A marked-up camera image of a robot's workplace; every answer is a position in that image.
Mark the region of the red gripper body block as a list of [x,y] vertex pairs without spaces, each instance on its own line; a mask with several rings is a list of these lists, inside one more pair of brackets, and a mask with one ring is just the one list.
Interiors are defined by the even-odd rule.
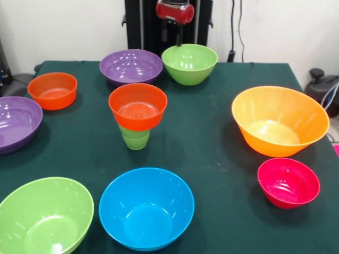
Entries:
[[158,1],[156,14],[160,19],[186,25],[194,17],[194,6],[189,1]]

